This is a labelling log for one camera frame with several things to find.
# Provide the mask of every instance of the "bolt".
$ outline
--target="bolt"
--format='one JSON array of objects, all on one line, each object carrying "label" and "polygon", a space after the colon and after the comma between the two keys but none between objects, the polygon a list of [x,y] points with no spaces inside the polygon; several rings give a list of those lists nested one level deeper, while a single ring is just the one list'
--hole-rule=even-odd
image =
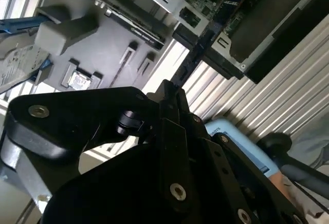
[{"label": "bolt", "polygon": [[221,136],[221,140],[222,140],[224,143],[228,143],[228,139],[227,139],[225,136]]},{"label": "bolt", "polygon": [[171,184],[170,192],[178,201],[184,201],[186,199],[186,191],[183,186],[178,183]]},{"label": "bolt", "polygon": [[251,219],[248,213],[243,210],[243,209],[238,209],[237,215],[239,216],[239,219],[242,221],[244,224],[251,224]]},{"label": "bolt", "polygon": [[49,110],[45,106],[33,105],[29,107],[29,113],[36,118],[46,118],[49,116]]},{"label": "bolt", "polygon": [[302,220],[297,215],[293,215],[293,217],[298,224],[303,224]]},{"label": "bolt", "polygon": [[195,120],[196,122],[201,122],[201,119],[198,116],[193,116],[193,120]]},{"label": "bolt", "polygon": [[140,94],[137,94],[136,97],[137,97],[138,99],[140,99],[140,100],[144,100],[144,97],[143,97],[142,95],[140,95]]}]

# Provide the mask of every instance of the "light blue object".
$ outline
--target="light blue object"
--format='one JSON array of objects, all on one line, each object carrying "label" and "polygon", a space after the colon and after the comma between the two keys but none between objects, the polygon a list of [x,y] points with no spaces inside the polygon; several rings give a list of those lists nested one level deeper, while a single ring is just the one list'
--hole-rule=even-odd
[{"label": "light blue object", "polygon": [[228,120],[218,119],[212,121],[206,124],[206,129],[211,136],[216,133],[223,133],[230,137],[266,177],[270,177],[279,171],[275,163]]},{"label": "light blue object", "polygon": [[45,16],[10,18],[7,20],[0,20],[0,31],[8,34],[19,33],[22,30],[38,27],[41,23],[49,21]]}]

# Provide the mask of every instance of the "silver washer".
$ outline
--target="silver washer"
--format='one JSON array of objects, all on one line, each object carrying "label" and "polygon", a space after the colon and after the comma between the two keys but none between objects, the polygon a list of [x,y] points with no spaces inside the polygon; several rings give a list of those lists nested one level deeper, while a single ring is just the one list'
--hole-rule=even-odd
[{"label": "silver washer", "polygon": [[250,216],[248,215],[248,213],[243,210],[243,209],[239,209],[237,211],[237,215],[239,216],[239,219],[244,223],[244,224],[251,224],[251,219]]},{"label": "silver washer", "polygon": [[36,118],[47,118],[49,116],[49,110],[47,107],[41,105],[30,106],[29,113]]},{"label": "silver washer", "polygon": [[295,221],[296,221],[298,224],[304,224],[304,223],[302,222],[302,220],[301,220],[297,215],[293,215],[293,217],[294,217]]},{"label": "silver washer", "polygon": [[221,136],[221,140],[222,140],[224,143],[228,143],[228,139],[227,139],[225,136]]},{"label": "silver washer", "polygon": [[178,183],[171,184],[170,192],[178,201],[184,201],[186,199],[186,191],[183,186]]}]

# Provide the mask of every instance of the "sticker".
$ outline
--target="sticker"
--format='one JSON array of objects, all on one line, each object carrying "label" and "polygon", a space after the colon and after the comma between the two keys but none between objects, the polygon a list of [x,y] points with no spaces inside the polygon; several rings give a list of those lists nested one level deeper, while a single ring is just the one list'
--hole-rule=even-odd
[{"label": "sticker", "polygon": [[48,55],[37,46],[27,46],[11,52],[1,69],[0,86],[24,78],[39,69]]}]

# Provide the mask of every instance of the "black cable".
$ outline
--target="black cable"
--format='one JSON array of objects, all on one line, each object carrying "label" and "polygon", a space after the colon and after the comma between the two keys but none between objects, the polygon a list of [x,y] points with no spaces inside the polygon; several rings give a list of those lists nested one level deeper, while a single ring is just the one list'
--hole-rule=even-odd
[{"label": "black cable", "polygon": [[308,193],[303,187],[298,185],[296,182],[292,181],[294,186],[296,186],[302,193],[304,193],[309,199],[311,199],[316,205],[318,205],[324,212],[329,214],[329,210],[322,204],[320,203],[314,196],[312,196],[310,193]]}]

